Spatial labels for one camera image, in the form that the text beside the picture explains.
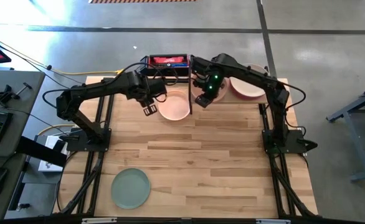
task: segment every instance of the black cable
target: black cable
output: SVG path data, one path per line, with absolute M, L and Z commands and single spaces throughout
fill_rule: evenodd
M 308 168 L 308 161 L 307 161 L 306 157 L 302 153 L 298 153 L 298 155 L 305 160 L 307 168 Z
M 303 128 L 303 137 L 306 135 L 306 133 L 307 133 L 307 129 L 306 129 L 306 127 L 304 127 L 304 126 L 292 126 L 289 122 L 288 122 L 288 118 L 287 118 L 287 116 L 285 115 L 285 122 L 287 123 L 287 125 L 289 126 L 289 127 L 291 127 L 291 128 Z
M 12 110 L 12 111 L 18 111 L 18 112 L 24 113 L 24 114 L 26 114 L 26 115 L 28 115 L 28 116 L 32 116 L 32 117 L 34 117 L 35 119 L 38 119 L 39 121 L 43 122 L 44 124 L 46 124 L 46 125 L 48 125 L 48 126 L 50 126 L 50 127 L 52 127 L 52 128 L 58 129 L 58 130 L 59 130 L 61 133 L 63 133 L 64 135 L 68 135 L 68 134 L 66 134 L 65 132 L 63 132 L 61 129 L 59 129 L 59 128 L 57 128 L 57 127 L 52 126 L 51 124 L 49 124 L 49 123 L 47 123 L 47 122 L 45 122 L 45 121 L 41 120 L 40 118 L 38 118 L 38 117 L 34 116 L 33 114 L 28 113 L 28 112 L 20 111 L 20 110 L 14 109 L 14 108 L 0 108 L 0 109 Z
M 277 146 L 277 149 L 278 149 L 278 151 L 280 151 L 280 153 L 278 154 L 278 155 L 276 155 L 275 157 L 274 157 L 274 159 L 276 159 L 276 158 L 278 158 L 278 157 L 280 157 L 281 156 L 281 154 L 282 154 L 282 151 L 281 151 L 281 149 Z
M 10 50 L 8 50 L 8 49 L 5 49 L 3 46 L 0 46 L 0 48 L 2 48 L 2 49 L 4 49 L 4 50 L 7 50 L 8 52 L 10 52 L 10 53 L 12 53 L 12 54 L 14 54 L 14 55 L 16 55 L 16 56 L 18 56 L 18 57 L 20 57 L 22 60 L 24 60 L 25 62 L 27 62 L 27 63 L 29 63 L 30 65 L 32 65 L 35 69 L 37 69 L 38 71 L 40 71 L 40 72 L 43 72 L 42 70 L 40 70 L 39 68 L 37 68 L 35 65 L 33 65 L 30 61 L 28 61 L 28 59 L 26 59 L 26 58 L 24 58 L 24 57 L 22 57 L 22 56 L 20 56 L 20 55 L 18 55 L 18 54 L 16 54 L 16 53 L 14 53 L 14 52 L 11 52 Z M 46 76 L 46 77 L 48 77 L 49 79 L 51 79 L 52 81 L 54 81 L 56 84 L 58 84 L 58 85 L 60 85 L 60 86 L 62 86 L 62 87 L 65 87 L 65 88 L 68 88 L 68 87 L 66 87 L 66 86 L 64 86 L 63 84 L 61 84 L 61 83 L 59 83 L 59 82 L 57 82 L 56 80 L 54 80 L 53 78 L 51 78 L 49 75 L 47 75 L 45 72 L 43 72 L 44 73 L 44 75 Z
M 270 107 L 270 105 L 268 104 L 265 108 L 264 108 L 264 110 L 263 110 L 263 115 L 265 115 L 265 114 L 267 114 L 267 109 Z
M 50 103 L 46 98 L 45 96 L 48 94 L 48 93 L 52 93 L 52 92 L 56 92 L 56 91 L 67 91 L 67 90 L 74 90 L 74 89 L 58 89 L 58 90 L 49 90 L 49 91 L 46 91 L 43 93 L 42 95 L 42 98 L 44 100 L 45 103 L 47 103 L 48 105 L 52 106 L 53 108 L 57 109 L 57 107 L 55 105 L 53 105 L 52 103 Z
M 44 69 L 47 69 L 47 67 L 45 67 L 45 66 L 43 66 L 43 65 L 39 65 L 39 64 L 37 64 L 37 63 L 35 63 L 35 62 L 33 62 L 33 61 L 31 61 L 31 60 L 29 60 L 29 59 L 27 59 L 27 58 L 24 58 L 24 57 L 22 57 L 22 56 L 20 56 L 19 54 L 17 54 L 17 53 L 15 53 L 15 52 L 13 52 L 13 51 L 11 51 L 11 50 L 9 50 L 9 49 L 7 49 L 7 48 L 5 48 L 5 47 L 3 47 L 3 46 L 1 46 L 0 45 L 0 48 L 2 48 L 2 49 L 4 49 L 4 50 L 6 50 L 6 51 L 8 51 L 9 53 L 11 53 L 11 54 L 14 54 L 14 55 L 16 55 L 16 56 L 18 56 L 18 57 L 20 57 L 21 59 L 23 59 L 24 61 L 26 61 L 27 63 L 29 63 L 30 65 L 32 65 L 34 68 L 36 68 L 38 71 L 40 71 L 40 72 L 43 72 L 42 70 L 40 70 L 40 69 L 38 69 L 36 66 L 34 66 L 34 65 L 37 65 L 37 66 L 40 66 L 40 67 L 42 67 L 42 68 L 44 68 Z M 67 77 L 66 75 L 62 75 L 62 74 L 60 74 L 60 73 L 58 73 L 58 72 L 55 72 L 55 71 L 53 71 L 53 70 L 50 70 L 51 72 L 54 72 L 55 74 L 57 74 L 57 75 L 60 75 L 60 76 L 62 76 L 62 77 L 64 77 L 64 78 L 67 78 L 67 79 L 69 79 L 69 80 L 72 80 L 72 81 L 75 81 L 75 82 L 77 82 L 77 83 L 80 83 L 80 84 L 83 84 L 82 82 L 79 82 L 79 81 L 77 81 L 77 80 L 74 80 L 73 78 L 69 78 L 69 77 Z M 50 78 L 52 81 L 54 81 L 54 82 L 56 82 L 58 85 L 61 85 L 59 82 L 57 82 L 57 81 L 55 81 L 54 79 L 52 79 L 51 77 L 49 77 L 47 74 L 45 74 L 48 78 Z
M 115 82 L 116 80 L 118 80 L 118 78 L 120 77 L 120 75 L 121 74 L 123 74 L 127 69 L 129 69 L 129 68 L 131 68 L 131 67 L 133 67 L 133 66 L 136 66 L 136 65 L 147 65 L 147 66 L 150 66 L 150 67 L 152 67 L 152 68 L 154 68 L 159 74 L 161 74 L 161 72 L 160 72 L 160 70 L 158 69 L 158 68 L 156 68 L 155 66 L 153 66 L 153 65 L 151 65 L 151 64 L 148 64 L 148 63 L 144 63 L 144 62 L 136 62 L 136 63 L 132 63 L 131 65 L 129 65 L 129 66 L 127 66 L 126 68 L 124 68 L 119 74 L 118 74 L 118 76 L 116 76 L 115 78 L 113 78 L 111 81 L 108 81 L 108 82 L 106 82 L 105 83 L 105 86 L 107 86 L 107 85 L 110 85 L 110 84 L 112 84 L 113 82 Z M 45 98 L 45 96 L 46 96 L 46 94 L 48 94 L 48 93 L 52 93 L 52 92 L 56 92 L 56 91 L 67 91 L 67 90 L 69 90 L 69 91 L 77 91 L 77 90 L 84 90 L 84 89 L 90 89 L 90 88 L 85 88 L 85 87 L 83 87 L 83 88 L 72 88 L 72 89 L 69 89 L 69 88 L 67 88 L 67 89 L 63 89 L 63 90 L 60 90 L 60 89 L 58 89 L 58 90 L 49 90 L 49 91 L 46 91 L 45 93 L 43 93 L 43 95 L 42 95 L 42 98 L 43 98 L 43 100 L 44 100 L 44 102 L 46 102 L 48 105 L 50 105 L 51 107 L 53 107 L 53 108 L 57 108 L 55 105 L 53 105 L 52 103 L 50 103 L 46 98 Z
M 162 75 L 162 73 L 160 73 L 160 71 L 163 71 L 163 70 L 165 70 L 165 69 L 170 69 L 170 68 L 162 68 L 161 70 L 157 70 L 157 72 L 156 72 L 156 73 L 155 73 L 155 75 L 152 77 L 152 79 L 155 79 L 155 78 L 156 78 L 156 76 L 158 75 L 158 73 L 161 75 L 161 77 L 162 77 L 162 78 L 166 78 L 166 76 L 164 76 L 164 75 Z M 175 81 L 174 81 L 174 83 L 172 83 L 172 84 L 168 84 L 168 83 L 166 82 L 166 85 L 167 85 L 167 86 L 173 86 L 173 85 L 177 84 L 177 82 L 178 82 L 178 80 L 179 80 L 179 78 L 178 78 L 178 73 L 177 73 L 176 69 L 175 69 L 175 68 L 171 68 L 171 70 L 174 72 L 174 76 L 176 77 L 176 80 L 175 80 Z
M 62 87 L 64 87 L 64 88 L 69 88 L 69 87 L 67 87 L 67 86 L 65 86 L 65 85 L 63 85 L 63 84 L 61 84 L 61 83 L 57 82 L 56 80 L 54 80 L 53 78 L 51 78 L 49 75 L 45 74 L 45 72 L 43 72 L 42 70 L 40 70 L 39 68 L 37 68 L 36 66 L 34 66 L 32 63 L 30 63 L 30 61 L 26 60 L 26 62 L 27 62 L 27 63 L 29 63 L 30 65 L 32 65 L 32 66 L 33 66 L 34 68 L 36 68 L 38 71 L 40 71 L 40 72 L 44 73 L 44 75 L 45 75 L 47 78 L 51 79 L 51 80 L 52 80 L 52 81 L 54 81 L 56 84 L 58 84 L 58 85 L 60 85 L 60 86 L 62 86 Z
M 164 95 L 164 100 L 158 100 L 158 97 L 159 97 L 159 96 L 155 96 L 154 98 L 155 98 L 155 100 L 156 100 L 157 102 L 159 102 L 159 103 L 164 103 L 164 102 L 166 102 L 166 100 L 168 99 L 167 94 L 165 94 L 165 95 Z
M 72 152 L 70 153 L 69 157 L 66 159 L 66 162 L 65 162 L 65 165 L 64 167 L 62 168 L 62 172 L 60 174 L 60 178 L 57 182 L 57 185 L 55 186 L 55 201 L 57 202 L 57 207 L 59 209 L 59 211 L 61 211 L 60 209 L 60 205 L 59 205 L 59 201 L 58 201 L 58 196 L 59 196 L 59 189 L 60 189 L 60 181 L 62 180 L 62 176 L 64 175 L 64 170 L 65 170 L 65 167 L 66 167 L 66 164 L 68 163 L 68 161 L 76 154 L 77 152 Z
M 246 69 L 246 68 L 245 68 L 245 69 L 243 69 L 243 68 L 239 68 L 239 67 L 232 66 L 232 65 L 225 65 L 225 64 L 222 64 L 222 63 L 211 62 L 211 61 L 206 60 L 206 59 L 203 59 L 203 60 L 205 60 L 205 61 L 207 61 L 207 62 L 209 62 L 209 63 L 211 63 L 211 64 L 214 64 L 214 65 L 220 65 L 220 66 L 225 66 L 225 67 L 235 68 L 235 69 L 238 69 L 238 70 L 241 70 L 241 71 L 247 72 L 247 69 Z M 281 81 L 279 81 L 279 80 L 277 80 L 277 79 L 273 79 L 273 78 L 269 78 L 269 77 L 264 77 L 264 78 L 265 78 L 265 79 L 268 79 L 268 80 L 270 80 L 270 81 L 274 81 L 274 82 L 280 83 L 280 84 L 285 85 L 285 86 L 289 86 L 290 88 L 294 88 L 294 89 L 296 89 L 296 90 L 300 91 L 300 92 L 303 94 L 303 99 L 301 99 L 300 101 L 298 101 L 298 102 L 296 102 L 296 103 L 293 103 L 292 105 L 288 106 L 288 107 L 286 108 L 286 111 L 288 111 L 288 110 L 289 110 L 289 108 L 291 108 L 292 106 L 296 106 L 296 105 L 298 105 L 298 104 L 302 103 L 302 102 L 306 99 L 306 97 L 307 97 L 306 93 L 305 93 L 302 89 L 300 89 L 300 88 L 298 88 L 298 87 L 295 87 L 295 86 L 293 86 L 293 85 L 289 85 L 289 84 L 283 83 L 283 82 L 281 82 Z
M 106 85 L 112 84 L 114 81 L 118 80 L 118 78 L 120 77 L 121 74 L 123 74 L 126 70 L 128 70 L 131 67 L 134 67 L 136 65 L 147 65 L 153 69 L 156 70 L 156 73 L 162 74 L 160 72 L 160 70 L 158 68 L 156 68 L 155 66 L 149 64 L 149 63 L 145 63 L 145 62 L 136 62 L 136 63 L 132 63 L 131 65 L 127 66 L 126 68 L 124 68 L 119 74 L 118 76 L 116 76 L 115 78 L 113 78 L 111 81 L 109 81 Z

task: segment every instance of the cable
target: cable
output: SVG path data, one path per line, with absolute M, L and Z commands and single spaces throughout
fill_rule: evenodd
M 276 158 L 278 158 L 278 157 L 280 157 L 281 156 L 281 154 L 282 154 L 282 151 L 281 151 L 281 149 L 277 146 L 277 149 L 278 149 L 278 151 L 280 152 L 278 155 L 276 155 L 275 157 L 274 157 L 274 159 L 276 159 Z
M 52 92 L 56 92 L 56 91 L 67 91 L 67 90 L 75 90 L 75 89 L 58 89 L 58 90 L 49 90 L 49 91 L 46 91 L 43 93 L 42 95 L 42 98 L 44 100 L 45 103 L 47 103 L 48 105 L 50 105 L 51 107 L 57 109 L 57 107 L 55 105 L 53 105 L 52 103 L 50 103 L 46 98 L 45 96 L 48 94 L 48 93 L 52 93 Z
M 79 132 L 79 131 L 81 131 L 81 129 L 79 129 L 79 130 L 77 130 L 77 131 L 66 131 L 65 133 L 68 133 L 68 135 L 70 135 L 70 134 L 73 134 L 73 133 L 77 133 L 77 132 Z M 51 135 L 51 136 L 57 136 L 57 135 L 60 135 L 60 134 L 63 134 L 63 133 L 57 133 L 57 134 L 53 134 L 53 135 Z
M 159 96 L 156 96 L 156 97 L 154 97 L 154 98 L 155 98 L 155 100 L 156 100 L 157 102 L 159 102 L 159 103 L 164 103 L 164 102 L 166 102 L 166 100 L 168 99 L 168 95 L 167 95 L 167 94 L 165 94 L 165 95 L 164 95 L 164 100 L 158 100 L 158 97 L 159 97 Z
M 20 55 L 16 54 L 15 52 L 12 52 L 12 51 L 10 51 L 10 50 L 8 50 L 8 49 L 4 48 L 4 47 L 3 47 L 3 46 L 1 46 L 1 45 L 0 45 L 0 48 L 2 48 L 2 49 L 4 49 L 4 50 L 8 51 L 9 53 L 12 53 L 12 54 L 14 54 L 14 55 L 16 55 L 16 56 L 20 57 L 20 58 L 21 58 L 21 59 L 23 59 L 25 62 L 27 62 L 27 63 L 29 63 L 30 65 L 32 65 L 35 69 L 37 69 L 38 71 L 40 71 L 40 72 L 44 73 L 44 75 L 45 75 L 46 77 L 48 77 L 48 78 L 49 78 L 49 79 L 51 79 L 52 81 L 56 82 L 56 84 L 58 84 L 58 85 L 60 85 L 60 86 L 62 86 L 62 87 L 68 88 L 68 87 L 66 87 L 66 86 L 64 86 L 64 85 L 62 85 L 62 84 L 60 84 L 59 82 L 55 81 L 53 78 L 51 78 L 50 76 L 48 76 L 45 72 L 43 72 L 41 69 L 39 69 L 39 68 L 37 68 L 37 67 L 35 66 L 35 65 L 37 65 L 37 66 L 40 66 L 40 67 L 42 67 L 42 68 L 45 68 L 43 65 L 38 64 L 38 63 L 35 63 L 35 62 L 33 62 L 33 61 L 30 61 L 30 60 L 28 60 L 28 59 L 26 59 L 26 58 L 24 58 L 24 57 L 22 57 L 22 56 L 20 56 Z M 60 76 L 62 76 L 62 77 L 64 77 L 64 78 L 67 78 L 67 79 L 69 79 L 69 80 L 72 80 L 72 81 L 75 81 L 75 82 L 77 82 L 77 83 L 83 84 L 82 82 L 79 82 L 79 81 L 77 81 L 77 80 L 74 80 L 73 78 L 69 78 L 69 77 L 67 77 L 67 76 L 65 76 L 65 75 L 61 75 L 61 74 L 59 74 L 59 73 L 57 73 L 57 72 L 54 72 L 54 73 L 55 73 L 55 74 L 57 74 L 57 75 L 60 75 Z
M 116 76 L 115 78 L 113 78 L 112 80 L 110 80 L 110 81 L 107 81 L 106 83 L 105 83 L 105 86 L 108 86 L 108 85 L 110 85 L 110 84 L 112 84 L 113 82 L 115 82 L 116 80 L 118 80 L 118 78 L 120 77 L 120 75 L 122 75 L 123 73 L 125 73 L 126 72 L 126 70 L 128 70 L 129 68 L 131 68 L 131 67 L 133 67 L 133 66 L 136 66 L 136 65 L 147 65 L 147 66 L 149 66 L 149 67 L 152 67 L 152 68 L 154 68 L 159 74 L 162 74 L 161 72 L 160 72 L 160 70 L 158 69 L 158 68 L 156 68 L 155 66 L 153 66 L 153 65 L 151 65 L 151 64 L 148 64 L 148 63 L 145 63 L 145 62 L 136 62 L 136 63 L 132 63 L 131 65 L 129 65 L 129 66 L 127 66 L 126 68 L 124 68 L 120 73 L 119 73 L 119 75 L 118 76 Z M 58 90 L 49 90 L 49 91 L 46 91 L 45 93 L 43 93 L 43 95 L 42 95 L 42 98 L 43 98 L 43 100 L 44 100 L 44 102 L 46 102 L 48 105 L 50 105 L 51 107 L 53 107 L 53 108 L 57 108 L 55 105 L 53 105 L 52 103 L 50 103 L 46 98 L 45 98 L 45 96 L 48 94 L 48 93 L 52 93 L 52 92 L 56 92 L 56 91 L 67 91 L 67 90 L 69 90 L 69 91 L 77 91 L 77 90 L 84 90 L 84 89 L 86 89 L 86 90 L 89 90 L 90 88 L 87 88 L 87 87 L 82 87 L 82 88 L 72 88 L 72 89 L 63 89 L 63 90 L 61 90 L 61 89 L 58 89 Z
M 55 128 L 55 127 L 73 127 L 75 126 L 74 124 L 56 124 L 56 125 L 53 125 L 53 126 L 49 126 L 48 128 L 45 128 L 43 130 L 41 130 L 37 135 L 40 136 L 42 135 L 44 132 L 52 129 L 52 128 Z
M 247 72 L 247 69 L 246 69 L 246 68 L 244 69 L 244 68 L 236 67 L 236 66 L 233 66 L 233 65 L 225 65 L 225 64 L 222 64 L 222 63 L 211 62 L 211 61 L 206 60 L 206 59 L 203 59 L 203 60 L 205 60 L 205 61 L 207 61 L 207 62 L 209 62 L 209 63 L 211 63 L 211 64 L 214 64 L 214 65 L 220 65 L 220 66 L 225 66 L 225 67 L 235 68 L 235 69 L 238 69 L 238 70 L 241 70 L 241 71 Z M 293 103 L 292 105 L 288 106 L 288 107 L 286 108 L 286 111 L 288 111 L 288 110 L 289 110 L 289 108 L 291 108 L 292 106 L 296 106 L 296 105 L 300 104 L 300 103 L 301 103 L 301 102 L 303 102 L 303 101 L 306 99 L 306 97 L 307 97 L 306 93 L 305 93 L 302 89 L 300 89 L 300 88 L 298 88 L 298 87 L 295 87 L 295 86 L 293 86 L 293 85 L 289 85 L 289 84 L 287 84 L 287 83 L 281 82 L 281 81 L 279 81 L 279 80 L 277 80 L 277 79 L 272 79 L 272 78 L 269 78 L 269 77 L 264 77 L 264 78 L 266 78 L 266 79 L 268 79 L 268 80 L 270 80 L 270 81 L 274 81 L 274 82 L 280 83 L 280 84 L 285 85 L 285 86 L 289 86 L 290 88 L 294 88 L 294 89 L 296 89 L 296 90 L 300 91 L 300 92 L 303 94 L 303 99 L 301 99 L 300 101 L 298 101 L 298 102 L 296 102 L 296 103 Z
M 117 70 L 117 71 L 102 71 L 102 72 L 63 72 L 61 70 L 57 70 L 52 68 L 51 65 L 44 65 L 43 63 L 40 63 L 36 60 L 34 60 L 33 58 L 21 53 L 20 51 L 14 49 L 13 47 L 5 44 L 4 42 L 0 41 L 1 44 L 3 44 L 4 46 L 12 49 L 13 51 L 17 52 L 18 54 L 24 56 L 25 58 L 28 58 L 30 61 L 35 62 L 36 65 L 40 65 L 41 67 L 44 67 L 45 69 L 47 69 L 48 71 L 53 71 L 55 73 L 61 73 L 64 75 L 89 75 L 89 74 L 107 74 L 107 73 L 111 73 L 111 74 L 119 74 L 121 70 Z
M 298 90 L 299 92 L 301 92 L 302 94 L 303 94 L 303 98 L 301 99 L 301 100 L 299 100 L 299 101 L 297 101 L 296 103 L 292 103 L 292 105 L 290 105 L 290 106 L 288 106 L 286 109 L 285 109 L 285 122 L 287 123 L 287 125 L 289 126 L 289 127 L 291 127 L 291 128 L 303 128 L 303 137 L 306 135 L 306 133 L 307 133 L 307 129 L 306 129 L 306 127 L 304 127 L 304 126 L 293 126 L 293 125 L 291 125 L 289 122 L 288 122 L 288 118 L 287 118 L 287 111 L 289 110 L 289 108 L 291 108 L 292 106 L 296 106 L 296 105 L 299 105 L 300 103 L 302 103 L 303 101 L 305 101 L 306 100 L 306 98 L 307 98 L 307 95 L 306 95 L 306 93 L 302 90 L 302 89 L 300 89 L 300 88 L 298 88 L 298 87 L 295 87 L 295 86 L 293 86 L 293 85 L 289 85 L 289 84 L 286 84 L 286 83 L 283 83 L 283 82 L 281 82 L 281 81 L 279 81 L 281 84 L 283 84 L 283 85 L 286 85 L 286 86 L 289 86 L 290 88 L 293 88 L 293 89 L 296 89 L 296 90 Z
M 298 155 L 305 160 L 307 168 L 308 168 L 308 161 L 307 161 L 306 157 L 302 153 L 298 153 Z
M 12 110 L 12 111 L 18 111 L 18 112 L 24 113 L 24 114 L 26 114 L 26 115 L 28 115 L 28 116 L 32 116 L 32 117 L 34 117 L 35 119 L 38 119 L 39 121 L 43 122 L 44 124 L 46 124 L 46 125 L 48 125 L 48 126 L 51 126 L 51 127 L 53 127 L 53 128 L 58 129 L 58 130 L 59 130 L 61 133 L 63 133 L 64 135 L 68 135 L 68 134 L 66 134 L 65 132 L 63 132 L 61 129 L 59 129 L 59 128 L 55 127 L 55 126 L 52 126 L 51 124 L 49 124 L 49 123 L 47 123 L 47 122 L 45 122 L 45 121 L 41 120 L 40 118 L 38 118 L 38 117 L 34 116 L 33 114 L 28 113 L 28 112 L 20 111 L 20 110 L 13 109 L 13 108 L 0 108 L 0 109 Z
M 160 74 L 162 78 L 166 78 L 166 76 L 164 76 L 164 75 L 162 75 L 162 73 L 160 73 L 161 71 L 163 71 L 163 70 L 165 70 L 165 69 L 170 69 L 170 68 L 162 68 L 161 70 L 156 70 L 156 73 L 155 73 L 155 75 L 152 77 L 152 79 L 155 79 L 155 78 L 156 78 L 156 76 L 157 76 L 158 74 Z M 176 69 L 175 69 L 175 68 L 171 68 L 171 70 L 174 72 L 174 77 L 176 77 L 176 80 L 175 80 L 175 81 L 174 81 L 174 83 L 172 83 L 172 84 L 168 84 L 168 83 L 166 83 L 166 85 L 167 85 L 167 86 L 173 86 L 173 85 L 177 84 L 177 82 L 178 82 L 178 80 L 179 80 L 179 78 L 178 78 L 178 73 L 177 73 Z
M 285 115 L 285 122 L 287 123 L 287 125 L 289 126 L 289 127 L 291 127 L 291 128 L 303 128 L 303 130 L 304 130 L 304 132 L 303 132 L 303 137 L 306 135 L 306 133 L 307 133 L 307 129 L 306 129 L 306 127 L 304 127 L 304 126 L 292 126 L 289 122 L 288 122 L 288 118 L 287 118 L 287 116 Z
M 64 75 L 91 75 L 91 74 L 94 74 L 94 75 L 96 75 L 96 74 L 115 74 L 115 75 L 118 75 L 121 72 L 121 70 L 103 71 L 103 72 L 63 72 L 61 70 L 54 69 L 54 68 L 51 68 L 50 70 L 53 71 L 53 72 L 62 73 Z
M 58 200 L 58 196 L 59 196 L 59 189 L 60 189 L 60 181 L 62 180 L 62 176 L 64 175 L 64 170 L 65 170 L 65 167 L 66 167 L 66 164 L 68 163 L 68 161 L 76 154 L 77 152 L 72 152 L 70 153 L 69 157 L 66 159 L 66 162 L 65 162 L 65 165 L 64 167 L 62 168 L 62 172 L 60 174 L 60 178 L 57 182 L 57 185 L 55 186 L 55 201 L 57 202 L 57 207 L 59 209 L 59 211 L 61 211 L 60 209 L 60 205 L 59 205 L 59 200 Z

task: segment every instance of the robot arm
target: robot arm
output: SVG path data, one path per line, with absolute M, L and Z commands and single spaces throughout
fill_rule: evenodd
M 90 142 L 103 140 L 103 131 L 99 123 L 91 122 L 78 108 L 85 100 L 113 94 L 126 95 L 127 100 L 135 99 L 144 108 L 146 116 L 157 112 L 155 97 L 166 94 L 166 87 L 161 78 L 148 79 L 137 71 L 126 72 L 116 78 L 106 78 L 100 83 L 73 86 L 57 97 L 57 116 L 73 121 L 87 135 Z
M 204 92 L 195 99 L 195 102 L 204 108 L 218 96 L 219 87 L 225 77 L 235 77 L 263 89 L 274 116 L 272 139 L 278 146 L 285 145 L 288 134 L 285 108 L 289 92 L 276 78 L 252 70 L 251 67 L 245 67 L 227 54 L 220 54 L 211 61 L 192 56 L 191 69 L 193 74 L 198 75 L 194 85 L 202 88 Z

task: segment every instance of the wooden table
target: wooden table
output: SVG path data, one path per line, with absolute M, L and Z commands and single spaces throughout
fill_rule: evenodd
M 102 78 L 88 77 L 87 84 Z M 187 84 L 168 90 L 175 88 L 187 91 Z M 182 121 L 168 121 L 160 113 L 147 117 L 135 100 L 116 95 L 111 146 L 105 155 L 95 216 L 276 218 L 258 103 L 267 101 L 265 97 L 242 101 L 228 93 L 222 103 L 206 109 L 194 104 L 193 115 Z M 88 100 L 80 110 L 94 120 L 97 105 L 98 99 Z M 289 110 L 288 120 L 296 125 L 294 110 Z M 298 155 L 286 157 L 293 189 L 317 213 L 306 163 Z M 62 208 L 81 186 L 86 160 L 87 153 L 80 152 L 67 164 L 60 185 Z M 151 182 L 148 200 L 132 210 L 117 207 L 110 196 L 112 180 L 128 167 L 143 170 Z M 282 196 L 288 211 L 284 192 Z

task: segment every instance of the concrete floor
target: concrete floor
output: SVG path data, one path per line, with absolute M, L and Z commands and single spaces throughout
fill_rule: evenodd
M 365 0 L 263 0 L 269 29 L 365 30 Z M 0 1 L 0 24 L 72 27 L 155 27 L 261 29 L 256 0 L 198 0 L 190 3 L 87 4 L 87 0 Z M 29 32 L 23 26 L 0 26 L 0 40 L 25 54 L 68 72 L 116 70 L 149 54 L 189 53 L 211 58 L 221 52 L 241 63 L 267 64 L 263 35 L 167 32 Z M 365 222 L 365 180 L 349 176 L 361 165 L 344 121 L 325 117 L 365 90 L 365 35 L 271 34 L 278 77 L 307 92 L 298 105 L 306 138 L 319 147 L 308 154 L 320 215 Z M 18 70 L 34 70 L 12 57 Z M 56 78 L 64 85 L 75 83 Z M 73 77 L 84 81 L 85 77 Z M 45 79 L 41 92 L 60 88 Z M 292 92 L 294 101 L 301 95 Z M 51 124 L 65 123 L 38 98 L 33 114 Z M 46 125 L 29 119 L 24 135 L 33 138 Z M 48 190 L 40 203 L 53 203 Z M 29 215 L 48 214 L 41 206 Z M 8 214 L 7 217 L 18 217 Z

